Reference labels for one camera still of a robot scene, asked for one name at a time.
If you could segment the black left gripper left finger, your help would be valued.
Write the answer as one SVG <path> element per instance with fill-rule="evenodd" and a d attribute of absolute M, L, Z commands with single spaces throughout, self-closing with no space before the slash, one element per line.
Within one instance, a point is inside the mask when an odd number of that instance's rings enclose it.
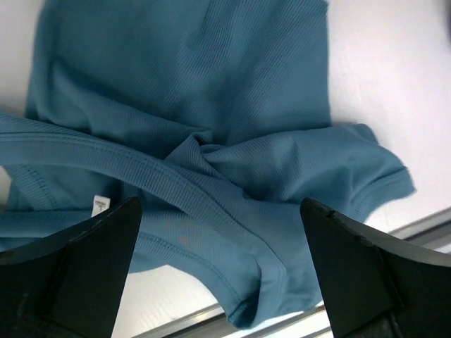
<path fill-rule="evenodd" d="M 136 197 L 1 252 L 1 336 L 110 337 L 137 241 Z"/>

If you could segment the grey blue tank top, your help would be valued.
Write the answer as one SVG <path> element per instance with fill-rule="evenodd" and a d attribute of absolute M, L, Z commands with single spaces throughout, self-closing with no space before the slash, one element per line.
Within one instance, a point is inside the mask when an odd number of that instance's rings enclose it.
<path fill-rule="evenodd" d="M 363 124 L 334 125 L 325 1 L 46 1 L 25 115 L 1 114 L 1 248 L 140 199 L 130 269 L 200 280 L 239 329 L 321 300 L 299 214 L 362 222 L 414 191 Z"/>

